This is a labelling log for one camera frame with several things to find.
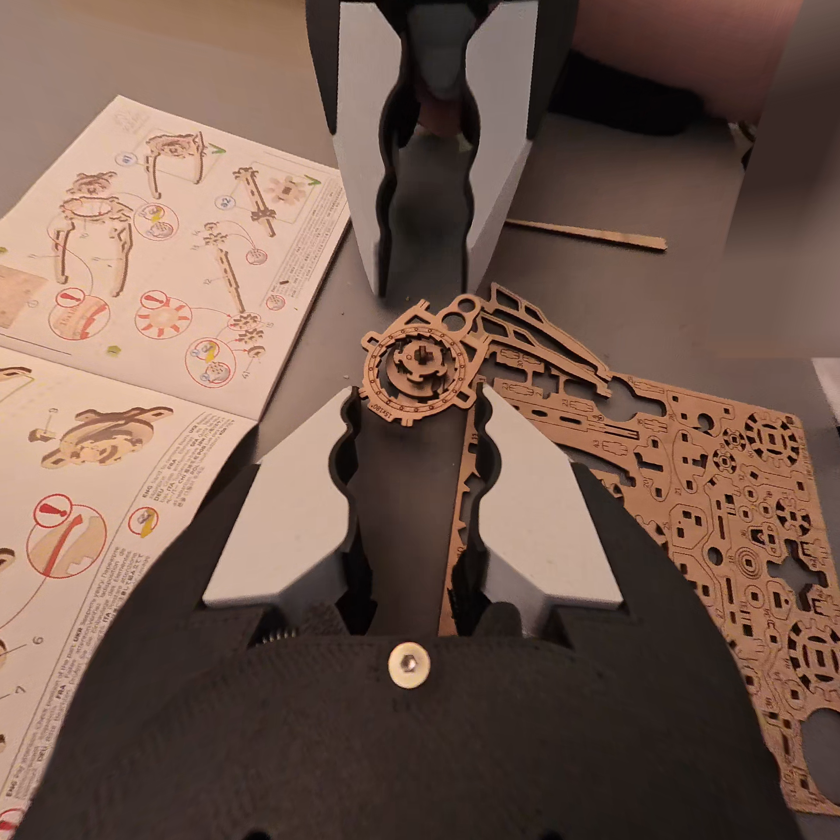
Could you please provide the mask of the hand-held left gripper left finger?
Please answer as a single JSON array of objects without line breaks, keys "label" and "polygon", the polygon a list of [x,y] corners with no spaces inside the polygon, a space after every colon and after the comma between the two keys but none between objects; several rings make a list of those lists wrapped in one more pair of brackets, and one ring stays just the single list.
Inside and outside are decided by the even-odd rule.
[{"label": "hand-held left gripper left finger", "polygon": [[347,387],[260,460],[203,594],[208,607],[271,605],[302,616],[350,588],[358,532],[349,482],[358,468],[361,397]]}]

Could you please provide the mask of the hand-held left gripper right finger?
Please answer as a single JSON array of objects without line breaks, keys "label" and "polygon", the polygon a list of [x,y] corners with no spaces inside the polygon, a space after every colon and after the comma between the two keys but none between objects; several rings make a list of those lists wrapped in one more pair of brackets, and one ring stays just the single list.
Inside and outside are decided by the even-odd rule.
[{"label": "hand-held left gripper right finger", "polygon": [[459,557],[459,631],[472,632],[489,603],[513,604],[531,637],[542,634],[556,605],[620,606],[565,453],[488,385],[479,388],[475,418],[483,485]]}]

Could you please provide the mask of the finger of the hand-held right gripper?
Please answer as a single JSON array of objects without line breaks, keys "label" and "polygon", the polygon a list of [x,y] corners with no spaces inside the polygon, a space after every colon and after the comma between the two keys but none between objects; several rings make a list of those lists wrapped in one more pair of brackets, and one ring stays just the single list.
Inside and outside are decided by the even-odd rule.
[{"label": "finger of the hand-held right gripper", "polygon": [[536,1],[501,2],[466,46],[465,83],[479,121],[469,168],[473,209],[466,270],[487,270],[531,150],[527,130],[538,10]]},{"label": "finger of the hand-held right gripper", "polygon": [[391,126],[403,73],[404,2],[327,2],[327,115],[362,264],[385,295],[394,186]]}]

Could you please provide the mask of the round wooden gear assembly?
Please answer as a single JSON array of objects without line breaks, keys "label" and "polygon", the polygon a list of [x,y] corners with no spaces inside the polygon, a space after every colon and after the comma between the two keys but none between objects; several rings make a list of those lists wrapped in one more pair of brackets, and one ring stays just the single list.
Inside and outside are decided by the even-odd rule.
[{"label": "round wooden gear assembly", "polygon": [[491,340],[479,326],[482,303],[461,295],[433,313],[421,300],[383,333],[368,332],[360,389],[368,408],[405,427],[451,405],[470,408],[476,400],[472,384]]}]

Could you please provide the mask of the laser-cut plywood parts sheet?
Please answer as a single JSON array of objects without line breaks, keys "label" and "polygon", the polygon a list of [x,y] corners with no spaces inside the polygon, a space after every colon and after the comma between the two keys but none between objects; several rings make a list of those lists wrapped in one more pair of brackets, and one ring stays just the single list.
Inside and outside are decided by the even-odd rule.
[{"label": "laser-cut plywood parts sheet", "polygon": [[805,759],[803,723],[838,711],[839,594],[812,458],[788,413],[617,375],[664,407],[611,419],[581,364],[490,343],[483,374],[596,476],[706,607],[741,670],[797,812],[838,816]]}]

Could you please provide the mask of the thin wooden stick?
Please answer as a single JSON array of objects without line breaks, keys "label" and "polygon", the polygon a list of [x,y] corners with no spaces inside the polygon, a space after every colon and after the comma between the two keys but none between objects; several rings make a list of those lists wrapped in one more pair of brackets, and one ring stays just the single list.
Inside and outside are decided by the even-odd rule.
[{"label": "thin wooden stick", "polygon": [[643,234],[626,234],[612,230],[598,228],[576,227],[562,224],[551,224],[536,222],[532,220],[507,218],[505,225],[515,228],[528,228],[539,230],[552,235],[561,235],[571,238],[587,239],[595,242],[602,242],[609,245],[626,246],[636,249],[650,250],[664,253],[668,244],[664,238]]}]

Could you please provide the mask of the paper instruction booklet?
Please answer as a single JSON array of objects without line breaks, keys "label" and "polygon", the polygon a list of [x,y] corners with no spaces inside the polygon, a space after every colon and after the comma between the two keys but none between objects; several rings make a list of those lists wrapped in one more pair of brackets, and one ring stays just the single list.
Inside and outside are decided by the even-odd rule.
[{"label": "paper instruction booklet", "polygon": [[114,99],[1,223],[2,837],[92,652],[257,424],[337,170]]}]

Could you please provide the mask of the wooden wing-shaped frame part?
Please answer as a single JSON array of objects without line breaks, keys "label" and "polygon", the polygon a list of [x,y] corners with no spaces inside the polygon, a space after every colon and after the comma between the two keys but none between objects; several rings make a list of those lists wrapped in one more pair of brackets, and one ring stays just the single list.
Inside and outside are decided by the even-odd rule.
[{"label": "wooden wing-shaped frame part", "polygon": [[536,305],[496,282],[489,285],[478,318],[479,330],[491,342],[549,363],[553,368],[593,385],[608,397],[613,372],[593,352],[553,324]]}]

